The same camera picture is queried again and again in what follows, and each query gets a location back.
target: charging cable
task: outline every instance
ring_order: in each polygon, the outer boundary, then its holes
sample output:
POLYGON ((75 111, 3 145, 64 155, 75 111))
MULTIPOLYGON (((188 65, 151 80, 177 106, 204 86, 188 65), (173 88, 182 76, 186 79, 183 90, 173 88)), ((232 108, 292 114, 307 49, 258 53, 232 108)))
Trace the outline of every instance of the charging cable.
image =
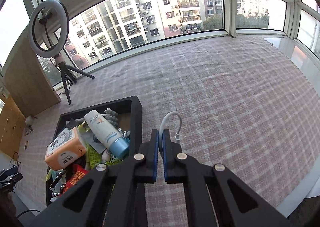
POLYGON ((180 130, 181 130, 181 127, 182 127, 182 117, 177 111, 171 111, 166 116, 164 116, 164 118, 163 118, 163 120, 161 122, 161 125, 160 125, 160 129, 159 129, 159 148, 161 149, 160 153, 162 153, 162 134, 163 134, 163 130, 164 130, 164 124, 167 121, 167 119, 169 117, 171 117, 172 115, 177 115, 179 117, 179 120, 180 120, 178 131, 176 132, 176 134, 174 136, 174 138, 176 139, 176 142, 178 144, 180 143, 180 130))

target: triangular cutout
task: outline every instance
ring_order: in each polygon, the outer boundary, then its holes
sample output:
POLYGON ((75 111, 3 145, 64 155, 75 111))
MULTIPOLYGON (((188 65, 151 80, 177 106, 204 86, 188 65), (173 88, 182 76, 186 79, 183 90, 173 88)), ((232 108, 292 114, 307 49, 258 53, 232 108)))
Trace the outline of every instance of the triangular cutout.
POLYGON ((229 179, 227 183, 236 201, 238 209, 242 214, 258 207, 257 202, 244 192, 235 182, 229 179))
POLYGON ((71 196, 69 196, 64 202, 63 207, 68 208, 74 212, 81 212, 84 202, 86 201, 88 194, 93 185, 93 180, 90 179, 82 186, 80 186, 71 196))

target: barcode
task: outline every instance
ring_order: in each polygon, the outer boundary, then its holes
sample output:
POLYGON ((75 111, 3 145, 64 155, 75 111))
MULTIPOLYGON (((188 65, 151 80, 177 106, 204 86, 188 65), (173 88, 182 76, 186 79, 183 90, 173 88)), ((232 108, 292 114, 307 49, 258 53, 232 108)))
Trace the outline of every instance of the barcode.
POLYGON ((57 144, 57 143, 58 143, 58 140, 52 142, 52 143, 50 144, 50 147, 54 146, 54 145, 57 144))

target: blue bottle cap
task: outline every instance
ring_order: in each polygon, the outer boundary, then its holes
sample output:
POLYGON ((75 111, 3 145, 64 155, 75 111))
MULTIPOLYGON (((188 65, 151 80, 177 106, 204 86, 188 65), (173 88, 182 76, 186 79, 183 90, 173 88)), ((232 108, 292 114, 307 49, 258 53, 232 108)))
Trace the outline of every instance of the blue bottle cap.
POLYGON ((110 145, 109 150, 116 158, 122 159, 129 152, 129 144, 121 137, 110 145))

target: red package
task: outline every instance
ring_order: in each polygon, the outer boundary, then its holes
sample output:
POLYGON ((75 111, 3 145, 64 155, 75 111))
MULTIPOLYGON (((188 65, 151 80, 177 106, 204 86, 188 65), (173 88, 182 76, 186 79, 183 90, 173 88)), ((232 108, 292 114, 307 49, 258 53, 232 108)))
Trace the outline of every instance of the red package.
POLYGON ((66 183, 65 188, 63 189, 63 193, 67 191, 69 188, 73 187, 76 182, 78 182, 81 178, 88 173, 87 170, 83 169, 79 164, 72 165, 73 171, 75 172, 74 176, 66 183))

